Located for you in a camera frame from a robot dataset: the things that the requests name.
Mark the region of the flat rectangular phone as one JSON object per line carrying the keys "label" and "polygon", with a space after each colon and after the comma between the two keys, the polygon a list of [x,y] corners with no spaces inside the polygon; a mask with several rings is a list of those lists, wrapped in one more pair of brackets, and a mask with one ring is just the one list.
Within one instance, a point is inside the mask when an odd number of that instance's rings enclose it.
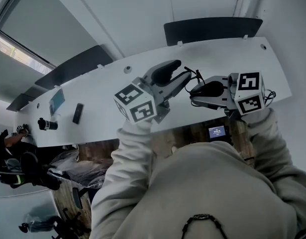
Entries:
{"label": "flat rectangular phone", "polygon": [[74,124],[79,124],[80,123],[80,119],[81,119],[81,116],[82,116],[83,108],[84,108],[83,104],[77,103],[76,109],[75,109],[75,112],[74,112],[74,115],[73,115],[73,120],[72,120],[72,122]]}

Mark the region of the black bottle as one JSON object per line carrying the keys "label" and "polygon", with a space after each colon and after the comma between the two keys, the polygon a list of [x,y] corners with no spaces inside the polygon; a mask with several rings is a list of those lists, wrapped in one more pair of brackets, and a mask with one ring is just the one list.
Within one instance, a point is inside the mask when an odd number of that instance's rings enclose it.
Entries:
{"label": "black bottle", "polygon": [[39,126],[40,130],[44,130],[44,131],[47,131],[47,130],[57,130],[58,129],[57,122],[48,121],[48,120],[45,120],[43,118],[40,118],[38,120],[38,126]]}

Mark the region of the person's left forearm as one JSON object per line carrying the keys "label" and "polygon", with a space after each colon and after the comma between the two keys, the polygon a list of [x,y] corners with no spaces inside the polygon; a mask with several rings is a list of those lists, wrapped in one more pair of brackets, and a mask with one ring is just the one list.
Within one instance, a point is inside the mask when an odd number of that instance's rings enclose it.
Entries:
{"label": "person's left forearm", "polygon": [[137,198],[148,187],[151,168],[152,122],[131,124],[126,121],[117,131],[118,149],[113,151],[101,192],[111,198]]}

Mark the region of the dark desk divider panel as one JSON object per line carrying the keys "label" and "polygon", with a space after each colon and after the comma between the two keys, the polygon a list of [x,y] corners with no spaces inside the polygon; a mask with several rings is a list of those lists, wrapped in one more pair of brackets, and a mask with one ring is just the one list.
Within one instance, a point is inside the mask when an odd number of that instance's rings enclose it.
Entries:
{"label": "dark desk divider panel", "polygon": [[105,66],[113,62],[110,55],[96,45],[62,63],[50,73],[35,82],[36,85],[51,90],[80,75],[95,70],[98,65]]}
{"label": "dark desk divider panel", "polygon": [[245,17],[206,17],[174,21],[164,24],[168,46],[178,42],[192,43],[199,41],[254,37],[263,20]]}
{"label": "dark desk divider panel", "polygon": [[46,90],[44,88],[33,86],[24,93],[21,93],[19,96],[17,96],[6,109],[8,111],[18,112],[45,92]]}

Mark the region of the black office chair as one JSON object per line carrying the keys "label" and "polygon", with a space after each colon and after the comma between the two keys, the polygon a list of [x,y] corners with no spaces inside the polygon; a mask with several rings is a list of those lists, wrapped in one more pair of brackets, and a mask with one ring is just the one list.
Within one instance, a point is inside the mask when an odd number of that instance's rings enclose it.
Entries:
{"label": "black office chair", "polygon": [[59,190],[61,182],[48,173],[53,166],[41,164],[31,152],[25,152],[20,158],[21,170],[33,185],[43,186],[50,190]]}

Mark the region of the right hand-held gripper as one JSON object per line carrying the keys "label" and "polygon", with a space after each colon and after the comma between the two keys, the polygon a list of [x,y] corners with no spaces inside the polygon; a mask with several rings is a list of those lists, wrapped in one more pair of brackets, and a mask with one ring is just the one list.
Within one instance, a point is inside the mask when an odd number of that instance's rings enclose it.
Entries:
{"label": "right hand-held gripper", "polygon": [[[208,97],[205,93],[222,94]],[[261,72],[231,73],[228,77],[212,76],[200,80],[190,91],[193,105],[209,109],[225,108],[227,116],[233,112],[244,116],[260,111],[265,108],[264,98],[265,86]]]}

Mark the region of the black-framed eyeglasses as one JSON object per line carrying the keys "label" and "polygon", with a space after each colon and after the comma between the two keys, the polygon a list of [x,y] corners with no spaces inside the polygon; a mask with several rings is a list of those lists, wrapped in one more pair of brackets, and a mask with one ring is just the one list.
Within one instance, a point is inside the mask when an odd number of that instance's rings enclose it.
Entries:
{"label": "black-framed eyeglasses", "polygon": [[205,81],[202,77],[202,75],[200,74],[199,70],[195,70],[193,71],[192,69],[188,68],[188,67],[184,67],[184,69],[188,72],[191,72],[193,74],[195,74],[194,77],[191,78],[191,80],[193,79],[197,79],[198,84],[200,84],[201,82],[203,82],[203,84],[201,86],[196,85],[193,89],[191,89],[190,91],[187,90],[187,88],[185,87],[185,90],[187,93],[189,94],[200,94],[203,92],[204,86],[205,86]]}

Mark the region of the person's beige sweatshirt torso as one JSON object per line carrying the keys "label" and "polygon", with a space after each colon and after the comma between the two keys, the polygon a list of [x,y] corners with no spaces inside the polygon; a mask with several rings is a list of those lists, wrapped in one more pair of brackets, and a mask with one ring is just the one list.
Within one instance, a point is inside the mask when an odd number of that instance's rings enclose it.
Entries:
{"label": "person's beige sweatshirt torso", "polygon": [[92,203],[90,239],[295,239],[306,232],[306,188],[275,185],[224,142],[180,148],[137,198]]}

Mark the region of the grey roller blind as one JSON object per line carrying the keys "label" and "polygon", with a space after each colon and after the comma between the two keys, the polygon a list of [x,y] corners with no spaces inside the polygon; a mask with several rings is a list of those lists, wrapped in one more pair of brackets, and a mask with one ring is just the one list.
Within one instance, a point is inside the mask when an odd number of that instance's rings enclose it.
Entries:
{"label": "grey roller blind", "polygon": [[54,66],[97,45],[59,0],[15,0],[0,31]]}

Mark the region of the small blue-screen device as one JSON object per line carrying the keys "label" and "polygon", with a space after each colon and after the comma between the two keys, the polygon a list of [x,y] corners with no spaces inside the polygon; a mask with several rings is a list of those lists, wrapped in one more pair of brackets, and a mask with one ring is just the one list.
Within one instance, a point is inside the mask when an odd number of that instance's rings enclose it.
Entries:
{"label": "small blue-screen device", "polygon": [[212,126],[207,129],[209,141],[226,140],[227,133],[224,125]]}

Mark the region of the person's right forearm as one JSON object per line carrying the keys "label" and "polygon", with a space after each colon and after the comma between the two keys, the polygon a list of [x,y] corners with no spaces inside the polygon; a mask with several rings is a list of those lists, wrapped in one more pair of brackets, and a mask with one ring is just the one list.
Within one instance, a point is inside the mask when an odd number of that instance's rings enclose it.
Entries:
{"label": "person's right forearm", "polygon": [[294,166],[290,151],[278,128],[272,108],[265,108],[241,117],[246,123],[250,141],[256,151],[255,169],[275,187],[283,184],[306,188],[306,173]]}

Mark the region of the plastic-wrapped office chair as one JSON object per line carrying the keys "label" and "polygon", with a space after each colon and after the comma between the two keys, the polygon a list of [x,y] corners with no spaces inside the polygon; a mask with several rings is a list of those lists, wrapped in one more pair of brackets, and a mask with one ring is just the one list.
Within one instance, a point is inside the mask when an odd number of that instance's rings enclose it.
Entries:
{"label": "plastic-wrapped office chair", "polygon": [[100,189],[105,174],[112,165],[112,159],[101,159],[99,163],[78,160],[79,151],[65,151],[49,164],[48,174],[56,178],[72,181],[83,188]]}

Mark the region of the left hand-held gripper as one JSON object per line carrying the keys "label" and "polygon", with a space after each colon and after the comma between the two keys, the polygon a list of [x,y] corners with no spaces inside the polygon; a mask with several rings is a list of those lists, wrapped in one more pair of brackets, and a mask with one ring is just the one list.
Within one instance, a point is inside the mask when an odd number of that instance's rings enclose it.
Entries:
{"label": "left hand-held gripper", "polygon": [[[169,98],[175,97],[191,80],[192,74],[185,71],[172,78],[181,66],[180,60],[169,60],[150,68],[143,79],[135,78],[129,85],[118,91],[113,99],[119,112],[131,123],[137,124],[154,119],[160,123],[170,112]],[[146,82],[156,87],[163,103],[157,104],[157,96]]]}

